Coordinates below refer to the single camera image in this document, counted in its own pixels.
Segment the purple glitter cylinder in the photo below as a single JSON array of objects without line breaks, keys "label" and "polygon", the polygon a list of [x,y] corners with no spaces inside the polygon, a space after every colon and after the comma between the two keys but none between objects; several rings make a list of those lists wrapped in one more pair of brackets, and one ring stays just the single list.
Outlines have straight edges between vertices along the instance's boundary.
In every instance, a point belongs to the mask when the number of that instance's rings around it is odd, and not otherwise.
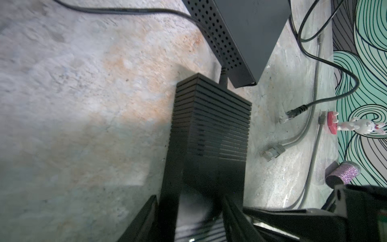
[{"label": "purple glitter cylinder", "polygon": [[334,189],[336,185],[348,184],[361,172],[358,164],[352,161],[344,161],[331,174],[325,178],[326,184]]}]

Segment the black cable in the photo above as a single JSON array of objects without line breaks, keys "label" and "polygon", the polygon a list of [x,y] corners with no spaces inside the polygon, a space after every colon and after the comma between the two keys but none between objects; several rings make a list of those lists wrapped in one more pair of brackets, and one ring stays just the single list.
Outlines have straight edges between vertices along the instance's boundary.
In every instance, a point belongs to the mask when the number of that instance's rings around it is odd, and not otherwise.
[{"label": "black cable", "polygon": [[358,79],[358,77],[353,74],[352,72],[350,72],[349,70],[346,70],[344,69],[343,67],[333,63],[333,62],[330,62],[328,60],[324,60],[322,58],[319,58],[317,56],[314,56],[314,55],[311,55],[310,53],[308,53],[304,47],[302,46],[302,41],[301,41],[301,34],[302,34],[302,30],[304,29],[304,26],[305,26],[305,23],[307,21],[307,19],[309,18],[311,12],[313,11],[313,9],[315,8],[315,6],[317,5],[317,3],[319,2],[320,0],[315,0],[312,4],[312,6],[310,7],[310,9],[308,10],[308,12],[306,13],[304,19],[302,20],[302,23],[301,23],[301,26],[300,26],[300,30],[299,32],[297,33],[296,29],[295,29],[295,26],[294,26],[294,22],[293,22],[293,15],[292,13],[290,12],[290,16],[289,16],[289,24],[290,24],[290,28],[293,32],[293,35],[295,36],[295,38],[297,39],[297,44],[301,50],[301,52],[306,55],[307,57],[310,57],[312,59],[315,59],[317,61],[320,61],[320,62],[323,62],[327,65],[330,65],[332,67],[335,67],[337,68],[338,70],[346,73],[347,75],[349,75],[350,77],[352,77],[355,81],[355,85],[354,87],[349,90],[348,92],[346,93],[343,93],[341,95],[338,95],[338,96],[335,96],[335,97],[331,97],[331,98],[323,98],[323,99],[319,99],[319,100],[316,100],[316,101],[313,101],[311,103],[308,103],[306,105],[302,105],[296,109],[293,109],[293,110],[290,110],[288,112],[286,112],[286,117],[282,118],[281,119],[281,122],[285,122],[286,120],[289,120],[289,119],[292,119],[294,117],[296,117],[297,115],[303,113],[304,111],[306,111],[309,107],[313,106],[313,105],[316,105],[318,103],[324,103],[324,102],[329,102],[329,101],[336,101],[336,100],[339,100],[341,98],[345,98],[351,94],[353,94],[358,88],[359,88],[359,85],[360,85],[360,80]]},{"label": "black cable", "polygon": [[320,35],[320,33],[325,29],[325,27],[329,24],[329,22],[333,19],[333,17],[336,15],[337,11],[339,10],[339,8],[342,6],[342,4],[344,3],[344,0],[341,0],[341,2],[337,5],[337,7],[335,8],[335,10],[333,11],[333,13],[331,14],[331,16],[328,18],[328,20],[325,22],[325,24],[320,28],[319,31],[317,31],[317,33],[315,35],[313,35],[312,37],[310,37],[309,39],[301,39],[301,42],[309,42],[311,40],[313,40],[314,38],[316,38],[317,36]]},{"label": "black cable", "polygon": [[88,8],[88,7],[78,7],[73,6],[67,3],[64,3],[60,0],[53,0],[57,2],[58,4],[68,8],[72,9],[74,11],[88,13],[88,14],[127,14],[127,15],[147,15],[147,14],[174,14],[180,17],[183,17],[192,23],[196,24],[196,26],[201,29],[204,33],[208,35],[209,38],[214,42],[214,46],[216,47],[217,51],[220,53],[219,47],[215,44],[216,41],[214,37],[211,34],[207,33],[207,28],[200,22],[200,20],[197,20],[193,18],[191,15],[188,15],[186,13],[173,10],[173,9],[131,9],[131,8]]}]

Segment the stone surface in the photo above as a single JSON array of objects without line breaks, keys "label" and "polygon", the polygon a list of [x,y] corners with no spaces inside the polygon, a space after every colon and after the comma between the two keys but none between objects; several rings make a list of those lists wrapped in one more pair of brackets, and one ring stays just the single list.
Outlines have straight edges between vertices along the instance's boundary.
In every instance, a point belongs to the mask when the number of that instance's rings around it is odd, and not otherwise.
[{"label": "stone surface", "polygon": [[[89,7],[164,7],[180,0],[69,1]],[[294,0],[296,26],[312,0]],[[311,36],[330,1],[308,21]],[[316,41],[305,44],[316,54]],[[331,26],[323,57],[332,60]],[[245,205],[282,208],[302,190],[317,131],[270,162],[259,153],[300,132],[303,114],[279,115],[312,98],[315,61],[287,23],[257,86],[229,88],[253,103]],[[321,65],[319,97],[334,95]],[[220,65],[200,31],[171,15],[88,15],[50,0],[4,0],[0,7],[0,236],[4,241],[115,241],[152,194],[159,195],[175,85]],[[334,103],[317,106],[333,110]],[[337,158],[327,127],[308,194],[320,207],[325,169]]]}]

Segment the patterned wallpaper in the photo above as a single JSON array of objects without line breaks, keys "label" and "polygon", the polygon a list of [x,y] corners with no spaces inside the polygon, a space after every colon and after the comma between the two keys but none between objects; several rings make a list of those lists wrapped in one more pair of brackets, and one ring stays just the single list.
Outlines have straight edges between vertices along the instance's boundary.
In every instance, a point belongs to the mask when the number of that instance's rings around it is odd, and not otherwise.
[{"label": "patterned wallpaper", "polygon": [[[332,9],[340,0],[332,0]],[[334,62],[360,79],[359,89],[337,101],[339,121],[360,117],[387,122],[387,0],[346,0],[333,18]],[[335,71],[336,95],[353,86]],[[387,187],[387,134],[338,132],[339,162],[351,160],[361,168],[355,185]]]}]

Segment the red base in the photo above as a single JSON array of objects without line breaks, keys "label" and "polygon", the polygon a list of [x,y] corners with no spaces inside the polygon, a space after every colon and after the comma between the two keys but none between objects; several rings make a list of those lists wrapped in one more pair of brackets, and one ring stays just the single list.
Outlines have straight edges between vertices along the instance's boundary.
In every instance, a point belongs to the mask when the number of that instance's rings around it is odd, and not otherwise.
[{"label": "red base", "polygon": [[333,123],[333,111],[328,112],[328,127],[332,134],[337,134],[337,124]]}]

